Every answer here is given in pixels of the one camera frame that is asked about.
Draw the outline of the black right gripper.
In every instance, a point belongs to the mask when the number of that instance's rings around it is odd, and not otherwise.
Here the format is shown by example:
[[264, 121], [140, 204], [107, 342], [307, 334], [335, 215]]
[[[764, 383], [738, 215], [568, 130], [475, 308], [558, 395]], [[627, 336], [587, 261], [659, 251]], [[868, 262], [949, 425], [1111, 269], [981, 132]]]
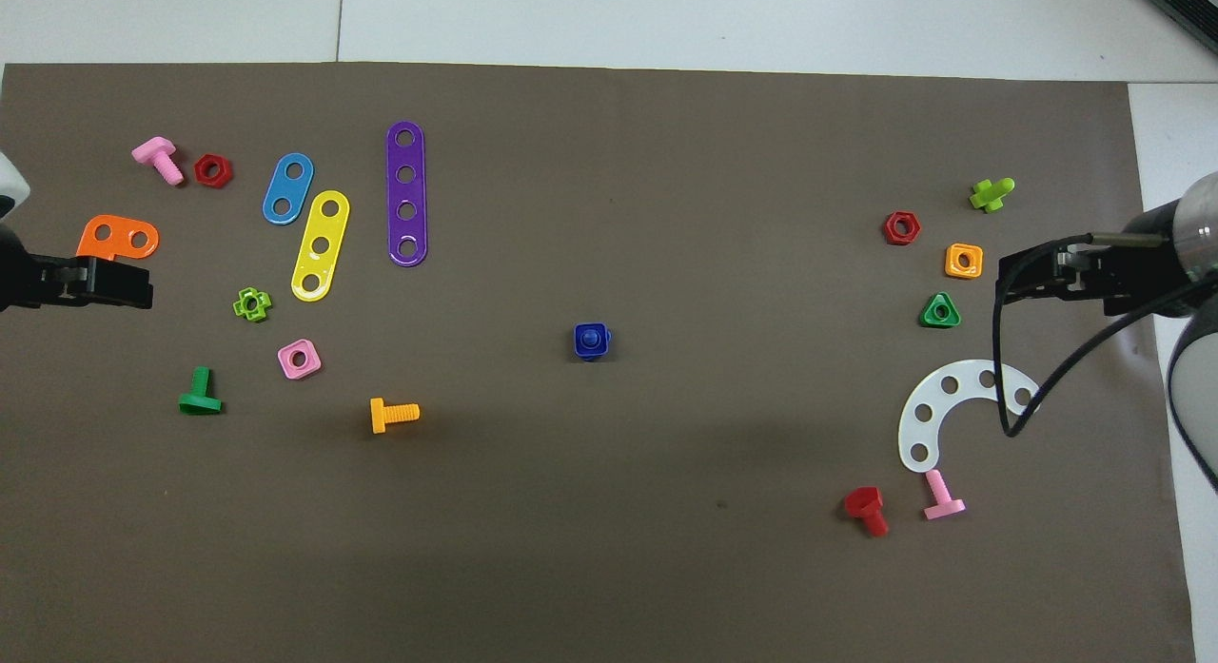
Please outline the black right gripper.
[[1077, 244], [1024, 247], [999, 261], [1001, 303], [1035, 299], [1100, 300], [1106, 316], [1125, 314], [1192, 283], [1173, 239], [1175, 205], [1139, 214], [1119, 232], [1091, 232], [1088, 267], [1074, 262]]

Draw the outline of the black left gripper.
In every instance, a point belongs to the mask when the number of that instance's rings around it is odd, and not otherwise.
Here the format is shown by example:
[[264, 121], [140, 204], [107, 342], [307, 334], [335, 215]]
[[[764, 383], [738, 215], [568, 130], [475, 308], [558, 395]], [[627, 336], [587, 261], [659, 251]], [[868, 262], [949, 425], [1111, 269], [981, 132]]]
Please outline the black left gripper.
[[[13, 306], [88, 306], [88, 299], [69, 290], [69, 284], [86, 280], [86, 268], [83, 257], [30, 254], [16, 233], [1, 228], [1, 312]], [[118, 285], [95, 286], [94, 303], [136, 310], [153, 305], [149, 271], [135, 264], [91, 257], [90, 280], [93, 285]]]

